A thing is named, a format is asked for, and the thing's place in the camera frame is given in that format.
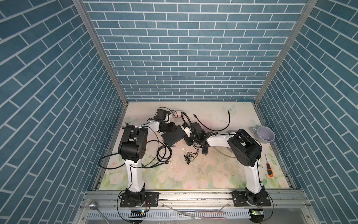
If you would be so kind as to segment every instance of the blue brick wall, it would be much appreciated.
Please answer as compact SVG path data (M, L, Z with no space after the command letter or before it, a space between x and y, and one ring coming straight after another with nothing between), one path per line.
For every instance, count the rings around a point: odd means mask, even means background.
M71 0L0 1L0 223L72 222L122 105Z
M306 0L85 0L129 101L253 101Z
M319 0L259 103L321 223L358 218L357 11Z

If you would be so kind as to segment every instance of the orange screwdriver handle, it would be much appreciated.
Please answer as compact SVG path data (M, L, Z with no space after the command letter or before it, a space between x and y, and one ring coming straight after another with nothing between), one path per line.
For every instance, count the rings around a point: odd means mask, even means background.
M271 170L271 167L270 167L270 164L269 163L266 163L266 167L267 167L267 174L269 177L273 177L274 176L274 173L272 172Z

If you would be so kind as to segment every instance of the screwdriver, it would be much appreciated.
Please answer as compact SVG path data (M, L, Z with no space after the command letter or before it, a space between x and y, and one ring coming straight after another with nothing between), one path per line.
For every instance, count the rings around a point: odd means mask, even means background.
M271 167L270 167L270 164L269 164L269 162L267 161L266 153L265 153L265 157L266 157L267 174L269 175L269 177L273 177L273 176L274 176L274 173L272 172Z

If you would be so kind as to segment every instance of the floral pattern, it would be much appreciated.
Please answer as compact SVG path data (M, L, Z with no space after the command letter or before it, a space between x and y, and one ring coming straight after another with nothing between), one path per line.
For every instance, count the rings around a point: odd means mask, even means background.
M138 125L153 116L153 111L156 111L156 108L160 106L165 106L170 109L180 108L183 111L187 111L186 113L192 121L195 121L192 115L195 113L208 127L218 128L220 125L227 124L227 118L226 116L218 118L217 115L230 110L231 122L227 130L243 128L252 135L251 128L261 125L258 122L258 117L251 103L232 103L232 105L228 105L227 103L196 103L196 106L190 104L191 103L188 102L130 103L126 115L130 114L132 118L138 115L139 118L135 119L135 124ZM181 118L173 119L176 124L182 124ZM123 124L125 122L134 124L128 116L125 117ZM151 139L156 139L156 137L153 132L149 131L148 140ZM270 144L262 144L262 147L259 174L263 185L265 185L266 188L289 187ZM142 159L143 164L149 163L155 157L157 148L158 145L155 142L147 144L146 153ZM224 154L233 156L233 153L227 148L217 148ZM198 156L188 165L184 160L184 155L187 152L195 152L196 149L192 146L187 146L183 140L176 143L172 149L173 155L169 164L151 169L142 169L146 189L237 189L246 187L245 172L243 166L237 159L225 157L218 153L213 147L209 147L207 155L202 154L200 149ZM267 174L265 153L274 173L273 177L269 177ZM123 163L124 161L121 156L115 155L110 157L107 167L114 168ZM100 185L100 190L122 190L127 187L127 183L128 177L125 166L114 170L106 170Z

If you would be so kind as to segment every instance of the metal ladle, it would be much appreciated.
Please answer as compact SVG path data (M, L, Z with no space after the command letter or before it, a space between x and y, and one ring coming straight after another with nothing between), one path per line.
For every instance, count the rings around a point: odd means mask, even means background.
M102 216L102 218L106 221L107 224L110 224L111 222L98 210L98 204L95 201L91 201L91 203L88 205L91 210L97 210L97 212Z

